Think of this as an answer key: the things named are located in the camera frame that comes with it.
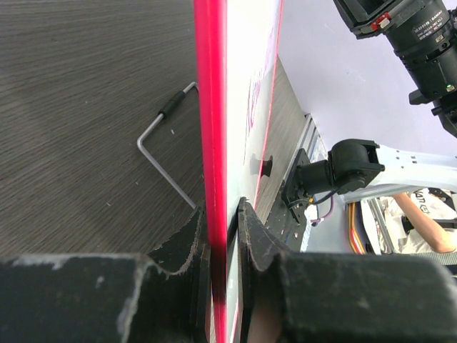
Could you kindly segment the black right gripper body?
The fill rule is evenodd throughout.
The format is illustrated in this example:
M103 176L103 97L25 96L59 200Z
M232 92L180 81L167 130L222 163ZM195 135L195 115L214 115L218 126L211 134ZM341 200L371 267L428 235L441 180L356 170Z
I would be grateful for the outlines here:
M401 29L424 39L446 23L442 1L335 1L341 18L359 39Z

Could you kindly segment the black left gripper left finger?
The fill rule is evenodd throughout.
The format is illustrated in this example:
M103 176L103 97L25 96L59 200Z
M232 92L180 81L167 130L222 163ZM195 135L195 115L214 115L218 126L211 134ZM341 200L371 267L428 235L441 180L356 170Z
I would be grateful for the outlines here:
M3 342L207 342L204 211L148 254L1 258Z

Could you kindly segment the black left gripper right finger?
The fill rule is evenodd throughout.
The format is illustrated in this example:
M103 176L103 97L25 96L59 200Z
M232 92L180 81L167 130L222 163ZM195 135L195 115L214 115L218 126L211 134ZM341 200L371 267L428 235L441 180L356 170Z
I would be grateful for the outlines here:
M454 342L456 280L423 257L300 253L237 209L241 342Z

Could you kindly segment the pink framed whiteboard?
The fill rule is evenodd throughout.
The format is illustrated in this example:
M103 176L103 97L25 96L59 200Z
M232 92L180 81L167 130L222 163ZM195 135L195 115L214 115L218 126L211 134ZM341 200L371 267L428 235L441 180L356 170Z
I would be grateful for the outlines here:
M237 209L256 204L271 122L281 1L195 1L201 143L217 342L243 323Z

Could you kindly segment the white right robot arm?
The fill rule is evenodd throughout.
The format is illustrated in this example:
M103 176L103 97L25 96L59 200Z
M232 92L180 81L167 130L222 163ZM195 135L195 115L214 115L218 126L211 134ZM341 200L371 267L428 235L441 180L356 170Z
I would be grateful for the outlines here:
M383 34L413 79L412 105L433 104L433 115L456 133L456 11L442 1L337 1L345 25L358 39ZM357 202L422 187L456 190L456 159L401 151L371 140L345 139L323 161L300 151L282 189L298 222L313 196L341 194Z

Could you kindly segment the person forearm in background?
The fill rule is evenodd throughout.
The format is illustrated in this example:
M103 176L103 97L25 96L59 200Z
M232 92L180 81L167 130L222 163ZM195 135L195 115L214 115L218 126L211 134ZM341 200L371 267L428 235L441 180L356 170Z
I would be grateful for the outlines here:
M434 252L445 254L456 250L456 243L451 235L435 220L424 214L407 193L394 194L392 197Z

